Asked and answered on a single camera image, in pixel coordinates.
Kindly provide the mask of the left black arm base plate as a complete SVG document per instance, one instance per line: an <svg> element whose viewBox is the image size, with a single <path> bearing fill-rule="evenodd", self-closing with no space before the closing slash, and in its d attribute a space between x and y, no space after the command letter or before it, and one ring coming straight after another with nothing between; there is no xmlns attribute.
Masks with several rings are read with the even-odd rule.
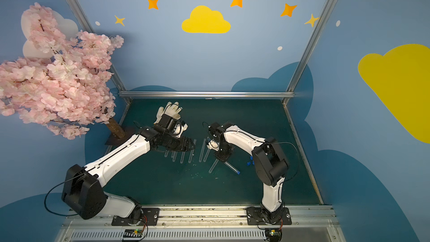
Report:
<svg viewBox="0 0 430 242"><path fill-rule="evenodd" d="M137 207L128 217L114 216L112 226L156 226L159 214L159 208Z"/></svg>

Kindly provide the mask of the test tube horizontal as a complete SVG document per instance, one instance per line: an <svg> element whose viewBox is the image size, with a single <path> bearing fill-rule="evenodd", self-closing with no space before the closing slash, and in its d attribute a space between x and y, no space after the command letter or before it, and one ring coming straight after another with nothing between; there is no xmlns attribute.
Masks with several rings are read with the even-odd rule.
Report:
<svg viewBox="0 0 430 242"><path fill-rule="evenodd" d="M196 150L196 144L197 144L197 139L194 139L193 140L193 147L191 148L190 155L189 155L189 158L188 158L188 163L189 164L191 164L191 162L193 160L194 152Z"/></svg>

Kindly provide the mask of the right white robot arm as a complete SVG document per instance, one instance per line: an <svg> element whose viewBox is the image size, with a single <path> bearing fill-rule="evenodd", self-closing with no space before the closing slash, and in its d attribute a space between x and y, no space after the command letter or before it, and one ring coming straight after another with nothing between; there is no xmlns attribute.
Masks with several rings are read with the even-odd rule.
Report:
<svg viewBox="0 0 430 242"><path fill-rule="evenodd" d="M215 152L214 164L221 161L239 173L228 163L234 148L238 147L252 157L257 177L263 183L263 198L260 207L247 209L248 224L290 224L282 202L282 187L290 163L276 139L254 136L231 123L213 123L208 126L208 132L207 147Z"/></svg>

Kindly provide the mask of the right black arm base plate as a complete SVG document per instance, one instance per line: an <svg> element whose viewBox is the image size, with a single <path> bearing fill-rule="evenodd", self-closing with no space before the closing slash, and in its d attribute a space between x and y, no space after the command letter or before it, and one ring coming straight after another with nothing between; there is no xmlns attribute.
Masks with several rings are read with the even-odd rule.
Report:
<svg viewBox="0 0 430 242"><path fill-rule="evenodd" d="M247 207L245 211L248 225L292 225L290 211L283 205L274 212L253 206Z"/></svg>

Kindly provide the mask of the test tube diagonal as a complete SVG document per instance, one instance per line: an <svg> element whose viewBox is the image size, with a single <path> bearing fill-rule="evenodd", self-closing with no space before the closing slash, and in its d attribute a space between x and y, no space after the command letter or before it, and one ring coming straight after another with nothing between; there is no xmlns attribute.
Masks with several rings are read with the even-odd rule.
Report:
<svg viewBox="0 0 430 242"><path fill-rule="evenodd" d="M205 155L204 155L204 158L203 158L203 162L206 162L206 161L207 161L207 159L208 159L208 157L209 157L209 154L210 154L210 151L211 151L211 149L207 149L207 151L206 151L206 153L205 153Z"/></svg>
<svg viewBox="0 0 430 242"><path fill-rule="evenodd" d="M213 173L218 163L219 163L219 160L216 159L208 171L209 174Z"/></svg>

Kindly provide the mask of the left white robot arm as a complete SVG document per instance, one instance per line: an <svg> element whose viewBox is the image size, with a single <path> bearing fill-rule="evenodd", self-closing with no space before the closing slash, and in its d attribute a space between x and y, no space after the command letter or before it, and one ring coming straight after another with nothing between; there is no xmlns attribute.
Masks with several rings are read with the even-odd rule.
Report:
<svg viewBox="0 0 430 242"><path fill-rule="evenodd" d="M74 165L66 173L61 199L82 219L118 216L131 220L142 217L141 205L130 197L106 193L107 183L127 165L157 147L187 152L195 149L188 137L177 137L153 128L144 128L112 152L81 167Z"/></svg>

